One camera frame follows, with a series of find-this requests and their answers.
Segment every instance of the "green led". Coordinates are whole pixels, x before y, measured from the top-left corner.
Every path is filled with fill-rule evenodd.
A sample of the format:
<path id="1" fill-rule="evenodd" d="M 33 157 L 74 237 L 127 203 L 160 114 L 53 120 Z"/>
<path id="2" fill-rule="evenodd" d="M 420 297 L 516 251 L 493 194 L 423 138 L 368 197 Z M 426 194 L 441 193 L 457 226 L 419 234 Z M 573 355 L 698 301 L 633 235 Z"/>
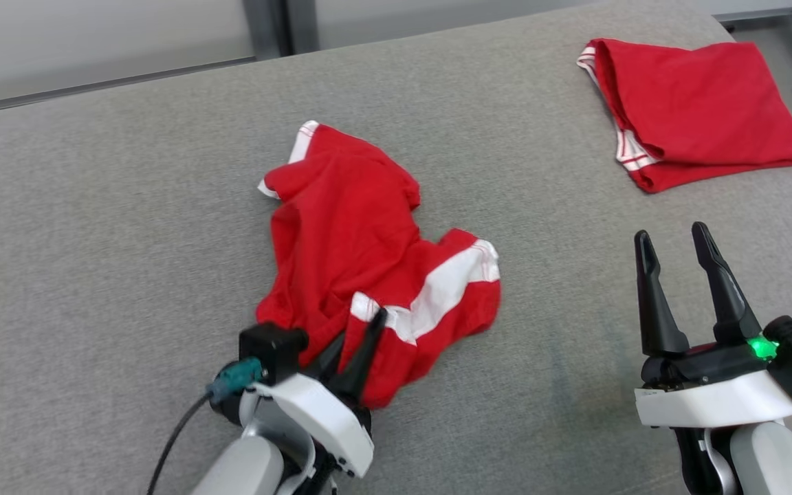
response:
<path id="1" fill-rule="evenodd" d="M 761 360 L 770 360 L 777 355 L 778 342 L 772 342 L 763 335 L 757 335 L 748 339 L 747 344 L 751 345 L 753 353 Z"/>

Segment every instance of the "gray table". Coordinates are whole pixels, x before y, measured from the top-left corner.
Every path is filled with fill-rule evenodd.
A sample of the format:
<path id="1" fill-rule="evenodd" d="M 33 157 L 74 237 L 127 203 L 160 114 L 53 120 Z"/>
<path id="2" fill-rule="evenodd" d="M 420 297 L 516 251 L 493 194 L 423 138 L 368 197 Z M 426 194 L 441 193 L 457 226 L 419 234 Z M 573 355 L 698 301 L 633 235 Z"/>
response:
<path id="1" fill-rule="evenodd" d="M 683 493 L 672 433 L 635 413 L 632 235 L 650 231 L 692 344 L 714 321 L 694 220 L 763 323 L 792 314 L 792 168 L 642 193 L 575 65 L 601 36 L 730 40 L 631 0 L 0 111 L 0 492 L 144 489 L 270 288 L 276 204 L 255 185 L 313 118 L 390 153 L 422 185 L 422 232 L 489 239 L 503 274 L 497 323 L 374 414 L 345 492 Z M 195 417 L 160 493 L 237 433 Z"/>

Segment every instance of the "white panel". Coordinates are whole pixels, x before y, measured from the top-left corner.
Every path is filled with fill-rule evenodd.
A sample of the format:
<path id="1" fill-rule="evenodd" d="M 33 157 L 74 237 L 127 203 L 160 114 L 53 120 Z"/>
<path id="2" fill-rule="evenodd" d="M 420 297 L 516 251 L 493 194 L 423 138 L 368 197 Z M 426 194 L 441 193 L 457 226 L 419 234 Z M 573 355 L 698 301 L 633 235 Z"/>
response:
<path id="1" fill-rule="evenodd" d="M 240 0 L 0 0 L 0 99 L 251 55 Z"/>
<path id="2" fill-rule="evenodd" d="M 375 444 L 353 411 L 326 386 L 301 373 L 275 386 L 261 383 L 254 383 L 254 386 L 258 395 L 273 397 L 280 409 L 326 451 L 339 460 L 343 458 L 343 470 L 365 476 L 371 466 Z"/>
<path id="3" fill-rule="evenodd" d="M 766 370 L 674 392 L 636 388 L 635 406 L 647 426 L 720 428 L 792 416 L 792 399 Z"/>

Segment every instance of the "cable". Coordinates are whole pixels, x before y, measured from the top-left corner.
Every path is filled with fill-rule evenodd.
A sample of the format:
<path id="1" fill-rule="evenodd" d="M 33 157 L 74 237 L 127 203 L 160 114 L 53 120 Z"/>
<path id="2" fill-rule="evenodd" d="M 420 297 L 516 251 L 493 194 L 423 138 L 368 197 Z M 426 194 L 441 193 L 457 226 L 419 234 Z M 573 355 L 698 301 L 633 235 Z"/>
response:
<path id="1" fill-rule="evenodd" d="M 182 432 L 182 428 L 185 428 L 186 423 L 188 420 L 191 419 L 192 416 L 195 416 L 197 410 L 201 408 L 202 405 L 205 404 L 210 398 L 213 397 L 212 392 L 207 392 L 203 395 L 200 399 L 198 399 L 188 411 L 186 411 L 185 415 L 182 416 L 182 419 L 179 420 L 178 425 L 173 428 L 173 433 L 170 433 L 170 439 L 167 439 L 167 444 L 164 445 L 164 451 L 161 453 L 161 457 L 157 459 L 157 467 L 155 467 L 155 473 L 151 475 L 151 482 L 148 483 L 148 491 L 146 492 L 147 495 L 152 495 L 155 492 L 155 485 L 157 485 L 157 478 L 161 476 L 161 470 L 164 469 L 164 461 L 167 460 L 167 455 L 170 454 L 170 449 L 173 448 L 173 444 L 176 443 L 176 437 Z"/>

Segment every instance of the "white stripe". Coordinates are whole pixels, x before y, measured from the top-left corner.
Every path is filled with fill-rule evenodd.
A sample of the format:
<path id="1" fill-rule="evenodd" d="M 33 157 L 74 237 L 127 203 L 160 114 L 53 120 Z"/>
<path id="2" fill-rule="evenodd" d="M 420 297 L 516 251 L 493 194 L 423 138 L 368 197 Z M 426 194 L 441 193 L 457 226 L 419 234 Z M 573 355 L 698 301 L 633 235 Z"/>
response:
<path id="1" fill-rule="evenodd" d="M 620 163 L 622 163 L 622 166 L 624 166 L 628 172 L 637 172 L 638 170 L 644 168 L 644 166 L 653 165 L 654 163 L 658 163 L 658 161 L 659 160 L 654 159 L 654 157 L 646 156 L 642 159 L 636 159 L 635 161 Z"/>
<path id="2" fill-rule="evenodd" d="M 258 183 L 258 190 L 261 191 L 261 194 L 267 195 L 267 197 L 273 197 L 274 199 L 280 199 L 280 195 L 277 194 L 276 191 L 272 188 L 268 188 L 265 180 L 262 179 L 261 182 Z"/>
<path id="3" fill-rule="evenodd" d="M 384 306 L 387 328 L 392 329 L 403 342 L 417 345 L 417 339 L 436 328 L 443 317 L 460 303 L 466 285 L 500 280 L 497 258 L 494 246 L 482 239 L 454 254 L 428 273 L 420 294 L 409 307 Z M 350 304 L 350 314 L 362 322 L 370 322 L 378 308 L 380 305 L 369 296 L 356 292 Z"/>
<path id="4" fill-rule="evenodd" d="M 295 138 L 295 145 L 292 147 L 292 154 L 289 155 L 288 163 L 295 163 L 305 159 L 307 149 L 311 146 L 311 138 L 319 126 L 320 123 L 317 121 L 307 121 L 302 124 Z"/>
<path id="5" fill-rule="evenodd" d="M 625 160 L 636 159 L 636 157 L 642 157 L 644 155 L 650 156 L 641 142 L 637 140 L 635 132 L 631 131 L 631 129 L 625 130 L 625 142 L 630 150 L 630 152 L 626 154 Z"/>
<path id="6" fill-rule="evenodd" d="M 616 126 L 616 160 L 622 161 L 625 159 L 625 131 L 619 128 L 616 119 L 613 119 L 613 125 Z"/>
<path id="7" fill-rule="evenodd" d="M 588 75 L 591 76 L 591 80 L 595 82 L 596 87 L 600 89 L 600 85 L 597 83 L 597 76 L 595 75 L 595 59 L 594 57 L 587 57 L 581 56 L 576 59 L 576 65 L 585 69 L 588 72 Z"/>

